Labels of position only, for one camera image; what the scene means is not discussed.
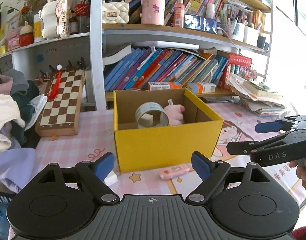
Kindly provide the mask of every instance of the wooden chess board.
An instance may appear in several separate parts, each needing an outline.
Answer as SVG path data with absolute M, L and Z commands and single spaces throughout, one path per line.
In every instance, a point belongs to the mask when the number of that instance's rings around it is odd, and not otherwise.
M 45 95 L 53 88 L 56 78 L 57 74 L 48 82 Z M 35 131 L 39 136 L 77 134 L 84 78 L 83 70 L 61 73 L 58 95 L 48 99 L 37 119 Z

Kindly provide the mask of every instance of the blue gripper pad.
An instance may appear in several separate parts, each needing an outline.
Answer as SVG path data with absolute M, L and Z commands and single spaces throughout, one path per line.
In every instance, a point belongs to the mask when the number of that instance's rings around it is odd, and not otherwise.
M 107 155 L 107 157 L 98 163 L 95 167 L 94 174 L 98 177 L 101 181 L 108 176 L 111 170 L 114 168 L 114 155 L 113 153 Z
M 282 130 L 283 125 L 279 121 L 258 123 L 255 126 L 257 133 L 278 132 Z
M 192 167 L 203 181 L 211 175 L 210 165 L 195 153 L 192 154 Z

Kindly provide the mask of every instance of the human hand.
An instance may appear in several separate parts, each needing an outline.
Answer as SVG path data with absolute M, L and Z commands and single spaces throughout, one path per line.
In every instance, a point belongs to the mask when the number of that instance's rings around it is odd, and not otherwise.
M 297 166 L 296 176 L 302 180 L 302 186 L 306 189 L 306 169 L 298 166 L 297 161 L 290 162 L 291 168 L 295 168 L 296 166 Z

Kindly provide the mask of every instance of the pink plush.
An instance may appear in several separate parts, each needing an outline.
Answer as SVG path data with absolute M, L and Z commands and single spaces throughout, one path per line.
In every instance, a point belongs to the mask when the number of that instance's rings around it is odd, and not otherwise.
M 164 111 L 169 118 L 169 125 L 176 126 L 184 124 L 183 112 L 185 111 L 182 105 L 168 105 L 164 107 Z

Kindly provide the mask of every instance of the stack of papers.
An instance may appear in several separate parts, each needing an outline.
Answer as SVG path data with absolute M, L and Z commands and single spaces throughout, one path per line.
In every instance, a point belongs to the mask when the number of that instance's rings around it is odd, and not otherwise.
M 245 79 L 233 73 L 227 79 L 227 84 L 240 96 L 240 103 L 244 107 L 258 116 L 281 115 L 286 111 L 286 102 L 281 95 L 274 98 L 257 96 L 245 87 L 244 82 L 246 82 Z

